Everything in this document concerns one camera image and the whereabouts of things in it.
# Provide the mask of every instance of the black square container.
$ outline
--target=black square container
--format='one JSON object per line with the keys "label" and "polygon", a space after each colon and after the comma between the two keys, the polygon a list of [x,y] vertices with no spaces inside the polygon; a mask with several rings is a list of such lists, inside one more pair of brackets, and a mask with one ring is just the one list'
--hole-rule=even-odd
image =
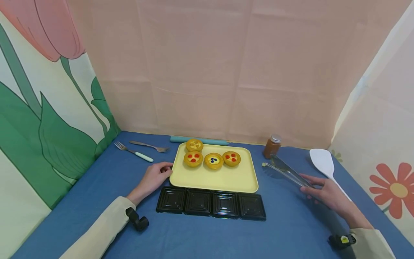
{"label": "black square container", "polygon": [[265,207],[259,194],[238,194],[238,203],[241,219],[266,221]]}
{"label": "black square container", "polygon": [[181,214],[185,204],[185,188],[165,186],[156,206],[157,212]]}
{"label": "black square container", "polygon": [[211,216],[211,191],[188,189],[184,213],[197,216]]}
{"label": "black square container", "polygon": [[216,218],[238,218],[237,193],[214,191],[212,213]]}

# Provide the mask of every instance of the teal rolling pin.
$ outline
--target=teal rolling pin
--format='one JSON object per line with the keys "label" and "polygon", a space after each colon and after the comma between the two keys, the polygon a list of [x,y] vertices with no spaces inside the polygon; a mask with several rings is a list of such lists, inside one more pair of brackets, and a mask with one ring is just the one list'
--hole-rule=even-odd
{"label": "teal rolling pin", "polygon": [[[177,142],[177,143],[184,143],[189,141],[192,138],[189,137],[180,137],[180,136],[171,136],[170,141],[171,142]],[[210,145],[219,145],[219,146],[227,146],[228,143],[225,140],[220,139],[208,139],[208,138],[197,138],[203,142],[203,144],[210,144]]]}

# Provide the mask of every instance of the silver lid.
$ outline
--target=silver lid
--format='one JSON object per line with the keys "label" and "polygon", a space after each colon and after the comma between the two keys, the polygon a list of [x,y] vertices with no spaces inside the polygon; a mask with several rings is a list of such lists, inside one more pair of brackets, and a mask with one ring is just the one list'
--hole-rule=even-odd
{"label": "silver lid", "polygon": [[272,134],[272,135],[270,136],[270,140],[271,140],[273,143],[281,143],[281,142],[282,142],[282,138],[281,138],[279,135],[277,135],[277,134]]}

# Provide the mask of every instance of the pink backdrop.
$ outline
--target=pink backdrop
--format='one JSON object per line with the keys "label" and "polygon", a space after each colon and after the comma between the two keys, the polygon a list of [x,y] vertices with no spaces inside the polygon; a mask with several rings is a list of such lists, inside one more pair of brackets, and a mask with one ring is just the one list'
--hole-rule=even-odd
{"label": "pink backdrop", "polygon": [[327,148],[410,0],[69,0],[123,130]]}

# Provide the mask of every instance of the sleeve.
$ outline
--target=sleeve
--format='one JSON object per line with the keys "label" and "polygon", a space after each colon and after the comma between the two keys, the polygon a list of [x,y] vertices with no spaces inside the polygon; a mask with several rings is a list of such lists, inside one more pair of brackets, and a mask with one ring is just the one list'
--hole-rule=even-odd
{"label": "sleeve", "polygon": [[356,258],[364,259],[395,259],[387,241],[379,230],[376,229],[351,229],[356,238],[356,243],[351,247]]}
{"label": "sleeve", "polygon": [[81,236],[60,259],[99,259],[125,227],[129,218],[125,210],[135,205],[125,197],[116,198],[99,216],[93,225]]}

